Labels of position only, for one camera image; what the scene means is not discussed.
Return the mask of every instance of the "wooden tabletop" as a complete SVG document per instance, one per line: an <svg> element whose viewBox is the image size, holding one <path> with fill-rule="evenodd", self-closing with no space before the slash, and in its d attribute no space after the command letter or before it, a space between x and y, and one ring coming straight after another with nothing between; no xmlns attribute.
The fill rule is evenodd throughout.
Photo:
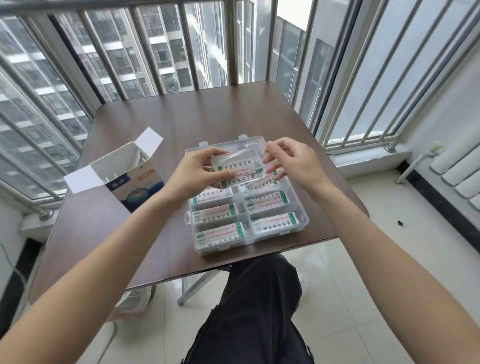
<svg viewBox="0 0 480 364"><path fill-rule="evenodd" d="M367 213L274 83L255 82L105 104L96 112L78 167L135 140L148 126L164 137L151 158L164 181L185 150L201 141L222 143L236 140L240 134L261 135L266 141L289 136L312 147L332 182ZM303 231L206 256L193 250L191 228L183 222L188 210L185 203L166 223L129 288L335 238L335 229L323 210L302 189L295 184L293 187L310 217ZM30 302L101 244L129 215L105 186L77 194L68 191L31 287Z"/></svg>

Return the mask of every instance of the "shoe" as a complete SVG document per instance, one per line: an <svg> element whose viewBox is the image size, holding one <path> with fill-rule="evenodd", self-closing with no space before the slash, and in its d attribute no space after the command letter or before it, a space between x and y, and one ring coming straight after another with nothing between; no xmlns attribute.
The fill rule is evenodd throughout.
<svg viewBox="0 0 480 364"><path fill-rule="evenodd" d="M301 286L301 297L305 296L305 293L308 291L308 276L305 273L297 272L299 276L300 286Z"/></svg>

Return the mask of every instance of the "radiator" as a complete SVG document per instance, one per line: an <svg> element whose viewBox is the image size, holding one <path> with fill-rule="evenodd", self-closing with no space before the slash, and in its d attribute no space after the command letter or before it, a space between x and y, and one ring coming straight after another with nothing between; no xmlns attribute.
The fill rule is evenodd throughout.
<svg viewBox="0 0 480 364"><path fill-rule="evenodd" d="M480 212L480 121L435 158L430 170Z"/></svg>

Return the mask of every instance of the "clear plastic organizer box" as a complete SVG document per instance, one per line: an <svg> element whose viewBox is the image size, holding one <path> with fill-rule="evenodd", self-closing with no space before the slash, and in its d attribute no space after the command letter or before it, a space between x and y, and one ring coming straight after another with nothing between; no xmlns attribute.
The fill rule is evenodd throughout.
<svg viewBox="0 0 480 364"><path fill-rule="evenodd" d="M209 146L207 142L201 142L198 148L190 148L185 151L185 154L205 148ZM248 138L246 135L240 135L238 140L234 140L231 142L215 144L218 148L228 150L230 153L235 153L241 151L243 149L254 147L255 150L259 151L259 156L263 157L264 152L263 150L266 147L266 142L262 136L255 136L252 138ZM309 218L297 197L297 194L292 188L288 177L284 177L278 181L277 184L270 184L265 187L262 187L260 190L247 190L243 186L244 184L233 185L230 188L232 189L232 194L228 196L224 196L213 201L206 201L206 202L198 202L197 199L190 199L189 200L189 211L185 213L185 223L190 224L192 227L192 240L193 240L193 248L194 250L200 255L206 255L210 253L214 253L217 251L222 251L226 249L230 249L237 246L242 245L250 245L260 240L273 238L279 235L290 234L292 232L302 231L305 226L309 223ZM271 194L274 192L283 191L286 195L287 199L289 200L288 204L283 204L281 206L275 206L272 208L261 209L254 212L249 212L248 207L246 204L246 200L250 200L253 198L258 198L265 196L267 194ZM206 222L196 222L192 221L192 214L197 211L205 210L208 208L222 206L229 203L235 203L237 206L237 210L232 214L227 214L225 218L217 218L212 221ZM254 231L254 224L258 227L258 223L255 223L256 220L261 218L269 218L280 214L287 214L289 212L293 212L296 217L296 224L289 224L284 226L282 225L281 228L273 229L269 231L267 227L263 227L262 232L258 232L257 234ZM207 231L210 229L219 228L222 226L235 224L236 222L241 222L243 225L243 229L241 233L236 234L234 238L230 239L223 239L227 241L215 241L215 242L201 242L198 243L196 240L196 236L200 235L200 232Z"/></svg>

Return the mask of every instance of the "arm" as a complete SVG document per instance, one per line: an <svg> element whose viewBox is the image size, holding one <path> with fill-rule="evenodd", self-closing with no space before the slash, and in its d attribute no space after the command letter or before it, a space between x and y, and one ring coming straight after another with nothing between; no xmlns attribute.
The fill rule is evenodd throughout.
<svg viewBox="0 0 480 364"><path fill-rule="evenodd" d="M324 209L373 301L417 364L476 363L480 328L425 268L330 182L313 149L289 138L268 142L268 171L283 167Z"/></svg>
<svg viewBox="0 0 480 364"><path fill-rule="evenodd" d="M235 177L208 172L210 147L187 154L165 187L55 285L0 341L4 364L75 363L100 330L173 211L208 185Z"/></svg>

